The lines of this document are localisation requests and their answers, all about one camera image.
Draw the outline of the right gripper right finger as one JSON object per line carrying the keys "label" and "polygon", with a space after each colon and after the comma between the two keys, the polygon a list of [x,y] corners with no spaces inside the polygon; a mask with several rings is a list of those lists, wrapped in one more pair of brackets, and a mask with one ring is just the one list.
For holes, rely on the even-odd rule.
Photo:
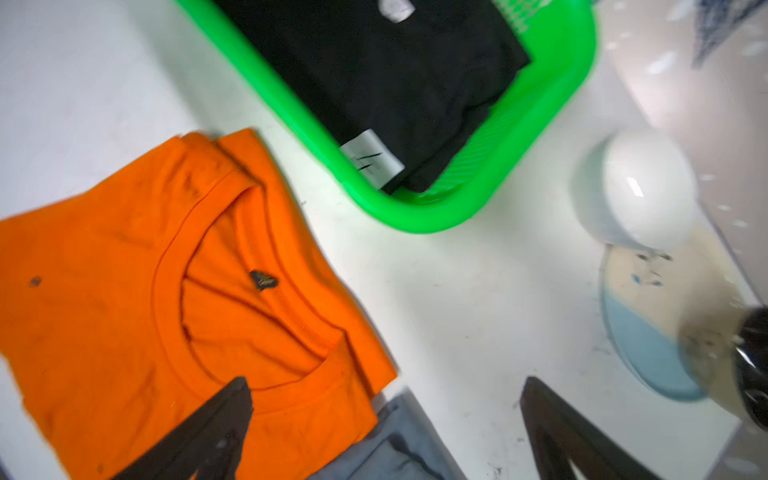
{"label": "right gripper right finger", "polygon": [[658,479],[539,378],[526,378],[520,408],[540,478]]}

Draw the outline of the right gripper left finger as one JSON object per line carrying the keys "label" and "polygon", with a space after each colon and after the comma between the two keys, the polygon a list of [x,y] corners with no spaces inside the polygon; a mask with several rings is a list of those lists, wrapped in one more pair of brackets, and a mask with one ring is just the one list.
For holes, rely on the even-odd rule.
{"label": "right gripper left finger", "polygon": [[237,377],[117,479],[233,479],[252,417],[247,381]]}

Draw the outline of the grey t-shirt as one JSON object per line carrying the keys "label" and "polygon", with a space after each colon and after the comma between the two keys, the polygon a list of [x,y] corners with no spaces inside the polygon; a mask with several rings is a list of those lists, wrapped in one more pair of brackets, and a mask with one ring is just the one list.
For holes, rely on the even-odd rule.
{"label": "grey t-shirt", "polygon": [[378,412],[378,424],[313,479],[463,479],[415,397],[403,393]]}

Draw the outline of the orange t-shirt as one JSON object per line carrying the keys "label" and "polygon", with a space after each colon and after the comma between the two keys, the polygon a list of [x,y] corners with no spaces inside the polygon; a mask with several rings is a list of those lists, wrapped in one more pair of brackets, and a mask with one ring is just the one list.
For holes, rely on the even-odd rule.
{"label": "orange t-shirt", "polygon": [[257,134],[174,137],[1,223],[1,351],[74,479],[128,467],[227,383],[240,479],[304,479],[396,376]]}

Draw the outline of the black t-shirt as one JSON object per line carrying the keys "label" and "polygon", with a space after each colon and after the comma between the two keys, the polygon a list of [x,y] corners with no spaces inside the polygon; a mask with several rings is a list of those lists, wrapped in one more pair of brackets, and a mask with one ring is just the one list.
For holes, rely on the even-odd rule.
{"label": "black t-shirt", "polygon": [[222,1],[378,190],[427,191],[530,57],[489,1]]}

